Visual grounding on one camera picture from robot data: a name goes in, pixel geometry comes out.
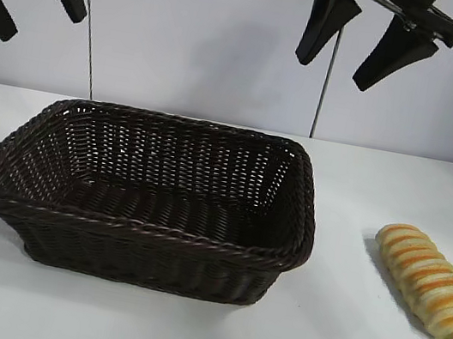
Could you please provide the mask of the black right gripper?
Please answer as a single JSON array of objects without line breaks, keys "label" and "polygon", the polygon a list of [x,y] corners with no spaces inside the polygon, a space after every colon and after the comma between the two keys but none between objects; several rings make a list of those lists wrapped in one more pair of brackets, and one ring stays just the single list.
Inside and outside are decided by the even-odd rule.
[{"label": "black right gripper", "polygon": [[[372,1],[396,16],[353,74],[359,91],[364,92],[397,70],[436,54],[439,47],[431,36],[453,47],[453,19],[434,5],[437,0]],[[361,12],[355,0],[314,0],[295,51],[300,64],[309,64],[328,41]]]}]

